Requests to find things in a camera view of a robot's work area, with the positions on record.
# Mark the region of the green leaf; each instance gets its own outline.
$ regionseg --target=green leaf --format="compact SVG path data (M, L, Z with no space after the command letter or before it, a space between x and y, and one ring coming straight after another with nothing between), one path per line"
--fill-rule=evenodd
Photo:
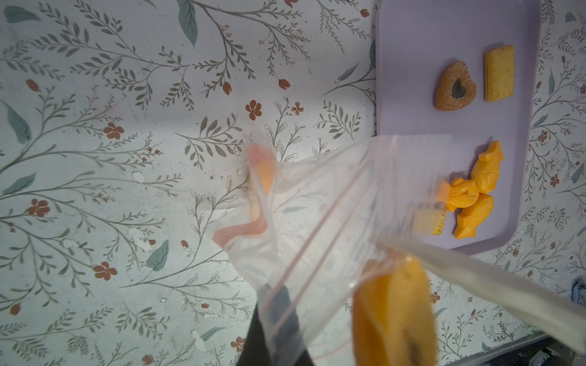
M352 75L352 73L354 73L354 70L356 70L356 66L358 66L358 64L355 64L354 66L352 66L348 70L344 71L344 73L342 75L338 76L338 80L343 81L343 80L346 80L347 78L349 78L350 75Z
M2 101L2 103L6 105L6 110L8 110L8 124L10 124L10 127L12 127L12 130L16 134L18 143L26 143L27 141L30 141L32 135L30 133L29 124L26 123L24 118L16 113L16 111L5 101Z
M448 310L447 307L442 307L441 309L438 309L434 314L434 319L437 318L441 313L443 313L446 310Z
M206 136L208 136L210 134L210 132L216 128L216 126L218 126L218 120L214 119L214 121L210 124L210 126L207 128L206 131Z
M179 24L187 39L195 47L197 41L197 23L195 22L195 7L190 0L177 0L179 4Z
M8 23L18 23L26 20L37 20L40 22L40 18L35 13L15 5L4 8L4 16Z
M221 156L224 156L224 157L226 157L226 153L225 153L225 151L224 151L224 150L220 149L220 147L219 147L218 145L214 145L214 147L216 148L216 152L217 152L218 154L220 154Z
M156 9L156 5L155 5L155 4L153 4L151 0L144 0L144 1L145 1L146 3L148 3L148 4L151 4L151 5L152 5L152 6L154 6L154 7L155 7L155 9Z
M12 185L10 187L8 187L2 191L2 195L5 196L6 194L16 193L16 192L22 191L23 189L27 188L28 186L33 184L33 182L35 181L35 174L36 173L32 173L29 176L21 177L21 178L17 179L14 183L12 183Z
M548 95L552 95L556 88L556 80L553 78L553 71L550 69L549 88L547 89Z
M216 334L218 331L220 331L222 329L226 329L226 327L214 327L214 328L208 330L207 332L203 333L202 336L201 336L201 339L203 339L204 341L207 341L214 334Z
M146 260L146 266L152 268L153 271L158 272L165 266L167 256L169 255L169 240L165 240L156 251Z
M203 117L202 123L199 125L199 133L201 134L207 126L207 117Z
M565 14L565 22L566 23L575 22L575 21L576 21L576 17L574 16L574 14L572 14L572 13Z
M545 121L546 121L546 119L547 119L547 114L546 114L546 115L542 115L542 116L541 116L541 117L540 117L540 118L537 120L537 122L535 122L535 123L533 124L533 126L532 126L532 127L539 126L540 124L542 124L543 122L545 122Z
M283 210L283 213L288 214L291 212L297 212L297 211L303 210L305 208L307 208L307 207L300 207L300 206L287 207L285 210Z
M572 179L573 183L578 183L578 179L580 179L580 176L582 175L582 171L584 171L584 163L582 163L582 165L580 165L580 167L578 169L576 169L574 174L572 174L571 179Z
M371 71L372 69L374 69L376 67L376 43L374 42L374 39L372 40L372 43L370 44L370 51L368 52L368 56L370 58L369 71Z

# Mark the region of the snack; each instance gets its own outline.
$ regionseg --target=snack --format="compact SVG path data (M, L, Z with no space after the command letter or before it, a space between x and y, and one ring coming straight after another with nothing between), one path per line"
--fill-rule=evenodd
M480 193L489 193L495 189L499 178L500 162L504 158L498 141L493 141L485 152L478 155L478 161L474 164L470 177L476 183Z
M466 237L476 236L476 227L488 217L492 207L494 206L494 200L488 194L480 194L475 204L470 207L462 209L456 219L458 226L454 231L456 239L463 239Z
M415 257L354 293L357 366L434 366L435 324L427 274Z
M412 233L440 235L444 229L446 212L443 208L422 208L413 219Z
M446 67L435 89L434 106L440 111L454 111L466 107L476 97L476 84L470 79L463 61Z
M513 46L484 54L484 99L496 102L513 95L515 88L515 49Z
M450 184L448 201L445 209L454 212L456 208L469 207L478 199L478 187L473 180L456 178Z

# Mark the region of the red flower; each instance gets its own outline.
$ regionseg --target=red flower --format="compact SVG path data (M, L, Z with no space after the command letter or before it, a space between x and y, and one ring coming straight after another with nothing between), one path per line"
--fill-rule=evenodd
M103 278L106 281L110 280L110 275L115 276L118 274L115 268L110 268L108 262L102 262L101 266L95 266L94 272L96 273L96 278Z
M256 100L254 100L254 99L250 101L250 104L246 105L246 110L248 112L250 112L250 114L248 115L250 117L250 119L252 119L254 121L257 116L263 115L263 113L260 111L260 108L261 108L261 104L256 103Z
M299 102L295 102L295 106L291 107L291 111L295 112L295 115L299 115L299 113L303 112L303 108L299 106Z
M26 85L29 87L29 89L31 89L32 91L36 91L39 92L39 86L37 85L36 82L34 82L32 79L28 79L26 81Z
M104 133L109 139L120 140L120 134L124 133L124 128L116 127L113 122L108 122L108 127L104 128Z
M289 81L287 81L286 79L281 79L279 80L279 86L281 87L281 89L287 90L287 88L290 87L291 84L289 84Z
M537 137L537 140L540 142L544 142L545 140L547 140L547 131L546 130L541 130L541 135L539 135Z
M293 7L292 2L297 2L298 0L285 0L285 4L287 4L290 8Z
M142 358L143 365L150 365L153 361L155 361L155 359L149 354Z
M11 306L10 315L17 316L18 313L20 313L20 312L21 312L21 305L20 304L14 304Z
M29 215L37 215L38 217L45 216L51 209L47 206L48 203L45 200L39 201L37 199L33 199L30 201L32 207L29 207L28 212Z
M551 177L551 182L550 182L550 185L552 185L553 187L555 187L556 184L560 184L560 179L557 177L557 174L555 176Z
M232 341L230 342L230 345L232 346L232 348L236 348L236 352L242 352L242 349L244 348L244 343L246 342L246 338L236 338L236 342Z
M230 92L232 91L232 85L230 85L230 83L224 83L224 85L222 85L222 90L224 93L226 93L226 95L230 95Z
M430 300L431 300L431 302L433 302L435 304L440 300L440 296L438 295L437 292L434 292L430 295Z

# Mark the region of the leafy branch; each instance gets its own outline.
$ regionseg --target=leafy branch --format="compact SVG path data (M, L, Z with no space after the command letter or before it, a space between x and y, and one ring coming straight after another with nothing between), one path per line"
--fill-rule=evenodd
M570 263L565 267L569 273L577 273L578 271L586 271L586 242L583 241L578 244L578 250L574 251L570 256Z
M242 45L239 45L232 40L232 34L228 31L229 26L220 25L214 18L214 16L212 16L210 11L221 12L239 18L248 19L263 25L268 30L269 37L271 37L271 41L269 42L271 46L268 49L270 54L267 59L267 61L269 62L269 75L276 75L274 65L272 63L272 61L274 60L273 54L275 53L280 54L281 58L283 58L286 65L292 66L294 63L289 58L285 42L288 43L290 49L302 54L304 58L306 58L307 60L310 59L309 54L301 45L302 42L309 42L309 40L306 37L301 36L292 26L282 25L280 23L277 25L273 25L262 19L263 14L271 15L275 19L279 19L280 17L285 19L295 19L301 16L301 13L299 12L277 11L276 8L273 8L271 10L271 7L274 4L276 4L275 0L270 0L268 3L263 3L263 7L260 10L252 12L227 11L219 7L203 4L199 1L194 0L192 0L192 3L194 5L199 6L208 16L208 18L210 18L210 20L216 25L218 32L220 33L220 37L222 38L222 44L224 46L224 57L222 60L216 61L212 59L204 61L199 64L194 64L196 69L206 69L207 72L217 70L216 76L218 78L213 80L211 83L206 83L206 87L203 91L203 93L206 94L206 98L212 90L216 89L217 86L222 86L224 83L227 82L227 79L230 79L230 70L228 65L232 66L232 68L235 69L236 63L241 64L243 67L243 71L247 73L248 79L256 78L256 76L254 75L254 70L252 70L249 66L250 62L245 59L247 54L243 51Z
M48 354L48 349L42 343L47 337L54 334L67 333L71 335L67 343L69 345L69 351L74 352L80 350L82 354L87 354L87 342L85 337L79 337L72 334L72 331L81 329L89 329L92 333L95 333L96 329L100 329L104 326L104 318L106 318L112 312L112 308L105 307L100 310L92 312L89 317L86 317L82 325L78 327L72 327L71 321L74 319L76 312L72 312L69 309L65 310L52 324L49 324L47 330L38 334L30 334L25 336L12 336L24 327L24 324L10 324L8 326L0 326L0 334L5 336L0 338L0 341L8 341L14 343L12 350L25 360L30 360L32 356L45 357Z
M177 278L177 276L183 273L190 273L193 271L194 268L201 266L203 264L209 264L213 262L219 261L216 259L218 255L220 255L223 251L218 250L207 256L206 258L201 258L198 256L200 254L200 249L202 246L203 239L205 237L206 228L210 223L213 223L218 216L220 216L223 212L221 210L222 205L226 203L231 203L235 201L238 196L235 194L237 191L244 191L248 190L248 172L246 172L244 179L239 184L234 184L233 179L231 176L226 178L226 192L220 197L216 197L212 194L198 194L195 191L192 191L191 194L195 200L195 205L193 207L188 207L187 212L189 215L195 218L195 223L192 225L192 229L197 234L197 244L195 246L195 250L193 250L191 256L191 261L182 269L170 273L168 275L160 276L155 279L147 280L147 277L144 277L143 280L133 283L131 285L127 285L125 287L132 287L132 286L142 286L142 285L155 285L155 286L162 286L170 290L174 290L178 294L183 297L183 310L186 310L188 307L191 307L194 312L196 319L198 316L203 315L204 313L198 310L200 307L200 303L202 302L216 302L220 308L220 314L224 315L226 309L231 309L234 314L238 312L242 312L247 318L252 315L252 310L249 305L243 305L242 302L246 300L245 297L239 296L239 293L236 292L232 294L231 297L209 297L204 296L201 292L209 292L209 286L220 285L225 288L229 288L231 283L241 282L241 278L239 276L234 276L230 279L222 280L220 279L220 274L215 273L212 277L204 282L198 282L199 275L195 274L192 275L187 281L184 281L182 285L177 284L177 281L173 281L172 285L165 283L163 280L168 278ZM209 206L205 211L206 213L202 212L202 206L205 205Z
M370 37L369 34L357 27L357 22L360 18L355 17L347 20L346 17L340 16L333 8L325 6L320 0L317 0L317 2L321 10L319 14L319 30L323 32L325 29L334 39L338 47L340 47L342 53L344 53L344 47L336 35L336 31L340 29L340 26L350 29L353 35L356 34L360 38L367 39ZM357 9L357 2L355 1L336 1L336 3L349 4Z
M354 132L357 132L360 129L360 127L358 127L358 125L360 125L361 119L360 112L357 112L350 118L349 114L344 113L342 107L338 108L338 105L334 104L332 109L332 102L326 102L325 100L323 101L323 109L327 110L328 119L325 119L323 117L323 114L320 113L319 117L321 121L316 124L318 129L324 129L326 127L326 124L329 124L329 132L331 134L334 134L334 139L337 139L341 137L344 133L347 133L348 135L350 135L352 141L354 141L353 134Z
M126 328L132 328L132 330L137 330L138 334L141 336L145 336L146 338L150 338L152 335L152 339L156 340L159 338L161 340L163 334L157 329L158 326L163 327L163 329L167 329L167 323L170 321L171 317L161 317L160 320L157 320L156 312L152 312L151 307L146 307L139 311L138 313L133 313L130 311L128 306L126 307L126 311L118 315L118 321L116 322L116 329L118 333L125 330Z
M204 117L199 124L199 137L188 137L175 133L188 140L188 145L185 147L185 155L191 153L189 160L195 160L193 166L197 166L200 170L203 170L202 163L205 163L205 158L203 157L204 147L209 156L214 156L212 147L214 147L218 155L223 157L227 156L226 151L231 155L240 155L242 153L242 144L244 141L242 139L238 140L233 136L233 130L242 132L242 129L236 126L238 115L232 113L231 117L232 120L230 120L230 117L226 118L227 128L219 125L217 119L208 125L207 116Z
M293 161L297 158L298 155L296 153L287 156L285 156L285 154L289 146L294 143L301 142L302 138L297 134L301 129L305 128L305 126L299 126L297 123L295 123L294 130L290 134L289 141L286 145L284 145L280 139L277 140L278 134L280 134L287 127L287 123L283 121L283 118L293 116L293 113L289 110L289 98L285 98L285 102L285 107L283 107L278 101L274 102L275 108L277 111L279 111L279 118L276 120L277 126L275 126L275 130L273 131L269 125L264 125L265 133L267 134L267 137L272 146L275 148L275 151L281 155L280 160L282 162Z
M5 62L14 71L21 70L28 73L29 70L35 75L48 75L51 79L60 81L65 75L60 75L59 70L50 69L48 64L41 64L40 60L34 60L28 55L29 46L26 41L19 41L14 46L4 48L0 62Z
M110 17L105 13L99 13L87 3L77 0L75 7L78 11L84 14L85 18L90 20L90 23L99 28L102 33L116 37L113 42L117 48L105 49L98 43L90 43L90 34L87 29L82 29L76 22L71 23L66 15L62 15L57 8L52 8L49 4L43 6L39 4L39 11L44 13L48 18L53 19L57 24L62 26L58 36L47 34L40 36L34 41L34 44L41 50L56 50L57 53L64 53L65 57L70 57L77 53L80 49L95 51L96 53L90 57L88 61L75 64L71 66L71 72L77 74L85 74L97 76L101 75L106 80L106 86L111 88L129 91L136 91L139 94L136 96L135 105L141 107L143 110L148 107L152 99L153 90L148 80L152 73L160 68L171 69L178 71L183 69L183 74L189 64L182 64L181 57L173 58L173 52L165 51L164 46L161 47L159 55L164 57L163 62L147 60L138 55L135 46L130 46L121 36L122 24L120 20ZM146 64L141 69L146 73L144 78L137 79L137 71L123 69L120 67L124 59L135 60ZM111 72L115 75L114 78L108 78L106 75Z
M444 360L450 356L455 356L457 359L462 358L462 349L468 346L468 343L472 341L472 335L464 335L464 328L472 325L475 321L484 318L486 309L480 311L473 310L470 316L464 314L456 317L456 330L450 332L449 324L446 325L445 321L441 322L440 335L437 338L438 352L442 354L441 359Z

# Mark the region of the plastic zip bag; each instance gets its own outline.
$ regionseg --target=plastic zip bag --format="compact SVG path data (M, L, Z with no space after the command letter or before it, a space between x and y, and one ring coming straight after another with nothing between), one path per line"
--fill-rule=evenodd
M401 265L371 238L424 239L413 221L437 205L449 137L380 136L285 163L251 141L249 205L217 221L213 241L257 290L272 362L288 366L361 281Z

